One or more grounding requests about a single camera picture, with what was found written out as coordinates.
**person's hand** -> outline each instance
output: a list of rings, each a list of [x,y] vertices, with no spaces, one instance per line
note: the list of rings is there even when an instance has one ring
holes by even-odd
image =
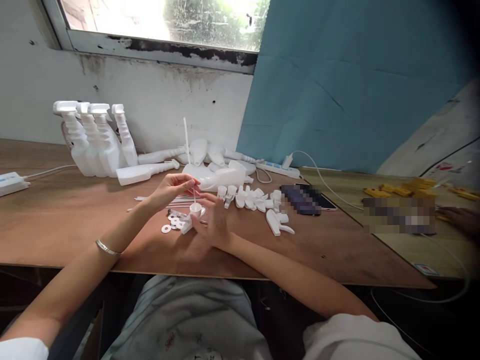
[[[199,219],[191,215],[191,223],[196,232],[213,247],[225,250],[231,240],[231,233],[227,226],[227,211],[221,198],[211,194],[202,193],[197,203],[208,210],[208,226],[203,226]]]
[[[473,238],[480,237],[480,213],[464,207],[441,207],[436,212],[448,218],[466,235]]]
[[[200,181],[186,173],[167,174],[156,190],[146,199],[155,212],[163,210],[178,195],[200,196]]]

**desk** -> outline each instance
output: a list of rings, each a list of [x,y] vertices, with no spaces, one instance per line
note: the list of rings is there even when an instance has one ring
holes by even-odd
[[[351,207],[332,194],[320,180],[316,169],[302,168],[301,173],[310,184],[318,186],[322,193],[333,201],[348,215],[363,223],[363,212]],[[362,199],[369,198],[364,193],[364,188],[378,188],[383,183],[400,186],[412,180],[411,177],[388,176],[378,174],[365,174],[357,172],[320,170],[325,182],[339,196],[355,206],[362,207]],[[457,196],[445,187],[435,188],[438,194],[435,203],[442,206],[462,207],[475,209],[476,203]],[[478,264],[480,259],[479,247],[463,236],[453,225],[437,220],[437,232],[433,237],[443,246],[453,252],[465,265],[470,275],[478,277]],[[463,278],[464,273],[457,262],[431,240],[411,234],[375,234],[377,238],[387,244],[402,258],[410,263],[426,264],[440,274],[442,278]]]
[[[29,175],[72,164],[64,145],[0,140],[1,171]],[[115,178],[84,177],[77,168],[39,176],[29,189],[0,197],[0,264],[64,267],[88,244],[148,196],[165,173],[120,186]],[[295,181],[273,174],[259,184],[271,193]],[[435,286],[342,211],[320,217],[289,214],[295,235],[273,236],[265,214],[230,206],[230,229],[265,248],[284,254],[344,284],[412,287]],[[163,234],[167,211],[156,214],[133,240],[114,271],[183,276],[264,279],[239,259],[210,247],[194,230]]]

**blue curtain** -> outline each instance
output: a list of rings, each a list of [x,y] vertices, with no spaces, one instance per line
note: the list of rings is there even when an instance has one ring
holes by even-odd
[[[475,75],[449,1],[271,0],[237,150],[374,173]]]

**black smartphone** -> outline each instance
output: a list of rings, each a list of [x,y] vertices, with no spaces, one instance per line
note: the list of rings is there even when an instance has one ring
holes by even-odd
[[[320,216],[322,210],[335,211],[338,209],[320,191],[309,184],[282,185],[280,191],[301,215]]]

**power strip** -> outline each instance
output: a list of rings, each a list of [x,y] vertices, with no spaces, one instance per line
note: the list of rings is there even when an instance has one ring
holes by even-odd
[[[300,179],[300,170],[293,167],[282,167],[282,165],[270,161],[257,162],[255,165],[258,169],[282,174],[294,179]]]
[[[16,172],[0,175],[0,197],[27,189],[30,183]]]

